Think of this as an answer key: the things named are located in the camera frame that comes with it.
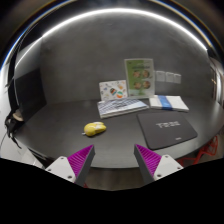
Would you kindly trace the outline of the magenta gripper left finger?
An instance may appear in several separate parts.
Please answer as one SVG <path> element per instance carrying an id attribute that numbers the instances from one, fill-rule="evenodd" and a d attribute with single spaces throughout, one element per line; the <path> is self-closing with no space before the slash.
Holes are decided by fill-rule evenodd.
<path id="1" fill-rule="evenodd" d="M 46 171 L 80 187 L 85 187 L 85 180 L 94 156 L 94 146 L 90 145 L 69 157 L 60 156 L 46 168 Z"/>

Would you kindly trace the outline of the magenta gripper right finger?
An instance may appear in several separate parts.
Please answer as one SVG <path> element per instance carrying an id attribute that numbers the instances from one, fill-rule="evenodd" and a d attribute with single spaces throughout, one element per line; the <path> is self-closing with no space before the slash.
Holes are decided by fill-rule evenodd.
<path id="1" fill-rule="evenodd" d="M 171 156 L 161 156 L 138 144 L 134 145 L 134 155 L 145 185 L 182 169 L 182 166 Z"/>

